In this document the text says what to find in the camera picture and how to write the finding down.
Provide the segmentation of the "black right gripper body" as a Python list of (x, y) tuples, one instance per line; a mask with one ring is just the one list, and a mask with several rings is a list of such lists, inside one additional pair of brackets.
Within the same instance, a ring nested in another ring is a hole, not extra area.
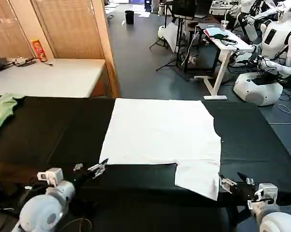
[(255, 184), (248, 184), (247, 182), (236, 182), (236, 184), (230, 188), (230, 191), (233, 195), (244, 201), (254, 200), (256, 186)]

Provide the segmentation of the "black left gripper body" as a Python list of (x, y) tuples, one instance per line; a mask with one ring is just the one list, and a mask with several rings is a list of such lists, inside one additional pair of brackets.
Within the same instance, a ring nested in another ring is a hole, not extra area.
[(91, 179), (94, 176), (93, 171), (89, 171), (87, 169), (76, 169), (73, 172), (72, 184), (74, 186), (75, 191), (79, 191), (79, 189), (84, 185), (84, 183)]

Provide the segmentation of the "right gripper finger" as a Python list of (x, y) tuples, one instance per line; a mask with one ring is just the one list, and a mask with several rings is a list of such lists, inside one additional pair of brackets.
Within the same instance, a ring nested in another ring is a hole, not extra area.
[(237, 172), (239, 178), (241, 179), (240, 184), (246, 184), (249, 186), (254, 186), (255, 182), (253, 178), (248, 177), (246, 174)]
[(218, 176), (220, 186), (230, 194), (234, 194), (237, 188), (237, 183), (228, 178), (225, 178), (222, 174), (218, 174)]

